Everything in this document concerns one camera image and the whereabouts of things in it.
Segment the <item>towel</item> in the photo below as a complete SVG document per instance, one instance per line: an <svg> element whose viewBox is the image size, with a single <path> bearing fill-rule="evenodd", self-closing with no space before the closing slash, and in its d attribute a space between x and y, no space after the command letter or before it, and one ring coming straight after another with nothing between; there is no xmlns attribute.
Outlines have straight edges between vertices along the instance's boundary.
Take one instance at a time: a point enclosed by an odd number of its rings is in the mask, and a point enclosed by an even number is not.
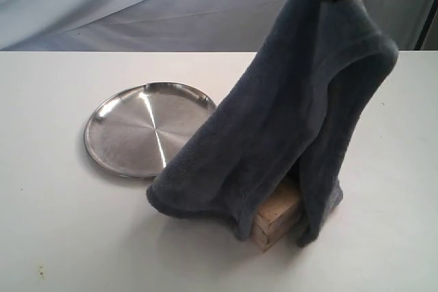
<svg viewBox="0 0 438 292"><path fill-rule="evenodd" d="M149 186L149 202L173 217L222 218L245 240L290 175L306 246L342 200L337 175L355 125L397 58L360 0L288 0L229 95Z"/></svg>

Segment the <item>stainless steel plate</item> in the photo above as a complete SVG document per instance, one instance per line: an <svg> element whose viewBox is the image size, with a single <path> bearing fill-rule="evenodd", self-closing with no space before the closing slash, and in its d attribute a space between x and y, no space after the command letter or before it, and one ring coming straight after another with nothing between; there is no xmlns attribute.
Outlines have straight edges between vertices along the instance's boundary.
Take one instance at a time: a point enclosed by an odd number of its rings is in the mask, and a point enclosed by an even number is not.
<svg viewBox="0 0 438 292"><path fill-rule="evenodd" d="M216 109L201 91L180 83L150 83L125 90L91 115L86 149L120 176L157 176Z"/></svg>

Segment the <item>gray towel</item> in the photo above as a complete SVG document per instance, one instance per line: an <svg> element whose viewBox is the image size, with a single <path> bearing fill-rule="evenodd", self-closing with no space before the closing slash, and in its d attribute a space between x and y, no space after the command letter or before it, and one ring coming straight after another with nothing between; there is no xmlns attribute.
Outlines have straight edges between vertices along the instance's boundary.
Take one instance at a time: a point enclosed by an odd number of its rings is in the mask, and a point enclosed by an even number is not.
<svg viewBox="0 0 438 292"><path fill-rule="evenodd" d="M289 174L308 221L298 244L314 241L342 200L337 175L359 115L397 58L359 0L288 0L230 94L148 188L149 202L173 217L225 219L247 239L257 207Z"/></svg>

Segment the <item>white table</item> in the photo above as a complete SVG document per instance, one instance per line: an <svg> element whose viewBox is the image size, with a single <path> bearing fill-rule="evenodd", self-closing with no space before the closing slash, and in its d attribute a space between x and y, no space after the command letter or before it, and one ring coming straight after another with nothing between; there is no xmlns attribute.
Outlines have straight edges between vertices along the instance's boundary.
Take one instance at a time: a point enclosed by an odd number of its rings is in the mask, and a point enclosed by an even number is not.
<svg viewBox="0 0 438 292"><path fill-rule="evenodd" d="M0 53L0 291L436 291L438 53L402 53L364 111L320 238L260 254L158 214L147 183L88 160L102 101L180 81L219 102L251 53Z"/></svg>

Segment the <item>wooden block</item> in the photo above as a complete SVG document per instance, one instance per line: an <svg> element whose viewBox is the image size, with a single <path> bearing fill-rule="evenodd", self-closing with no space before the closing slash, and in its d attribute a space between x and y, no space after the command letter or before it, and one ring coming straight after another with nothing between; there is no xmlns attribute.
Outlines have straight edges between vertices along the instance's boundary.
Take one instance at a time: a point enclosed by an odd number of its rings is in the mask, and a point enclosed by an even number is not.
<svg viewBox="0 0 438 292"><path fill-rule="evenodd" d="M298 186L285 177L257 210L253 222L253 241L265 252L296 224L301 213Z"/></svg>

